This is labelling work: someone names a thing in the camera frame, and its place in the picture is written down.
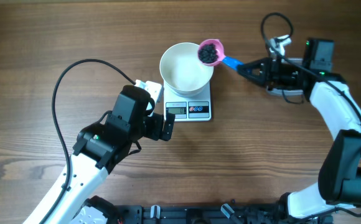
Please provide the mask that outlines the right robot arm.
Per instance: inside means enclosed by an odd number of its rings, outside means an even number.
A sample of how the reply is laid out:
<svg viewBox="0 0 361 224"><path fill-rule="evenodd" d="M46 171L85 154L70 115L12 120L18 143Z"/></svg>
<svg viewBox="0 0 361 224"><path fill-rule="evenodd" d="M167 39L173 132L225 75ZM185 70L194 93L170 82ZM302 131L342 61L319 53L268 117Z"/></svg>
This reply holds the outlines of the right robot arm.
<svg viewBox="0 0 361 224"><path fill-rule="evenodd" d="M343 211L361 217L361 109L344 78L332 72L334 42L308 39L301 61L286 58L288 36L266 44L269 57L236 62L237 73L258 86L287 98L301 95L322 116L334 142L319 171L318 181L297 192L285 193L270 211L272 222L324 222Z"/></svg>

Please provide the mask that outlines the pink scoop blue handle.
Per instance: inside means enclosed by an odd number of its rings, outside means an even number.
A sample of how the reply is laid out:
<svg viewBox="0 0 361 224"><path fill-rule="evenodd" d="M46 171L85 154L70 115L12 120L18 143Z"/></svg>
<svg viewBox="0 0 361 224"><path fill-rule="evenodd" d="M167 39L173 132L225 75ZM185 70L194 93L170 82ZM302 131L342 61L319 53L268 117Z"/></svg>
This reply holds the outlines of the pink scoop blue handle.
<svg viewBox="0 0 361 224"><path fill-rule="evenodd" d="M209 67L214 67L216 65L223 63L226 66L232 68L233 70L236 70L237 65L243 64L241 61L225 55L223 44L221 43L221 41L219 39L204 40L203 42L200 43L198 51L206 44L214 44L215 45L215 47L217 49L218 59L214 63L210 63L210 64L203 63L204 65L209 66Z"/></svg>

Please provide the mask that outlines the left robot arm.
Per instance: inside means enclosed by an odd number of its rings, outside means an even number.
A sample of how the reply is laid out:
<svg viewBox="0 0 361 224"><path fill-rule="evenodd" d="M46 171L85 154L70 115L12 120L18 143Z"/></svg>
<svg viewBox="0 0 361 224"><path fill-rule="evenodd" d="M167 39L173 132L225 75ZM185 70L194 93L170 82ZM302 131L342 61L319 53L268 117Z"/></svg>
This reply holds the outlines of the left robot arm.
<svg viewBox="0 0 361 224"><path fill-rule="evenodd" d="M124 158L141 151L141 138L169 141L175 117L154 112L164 87L158 83L126 85L114 108L83 128L53 186L26 223L70 223L88 196Z"/></svg>

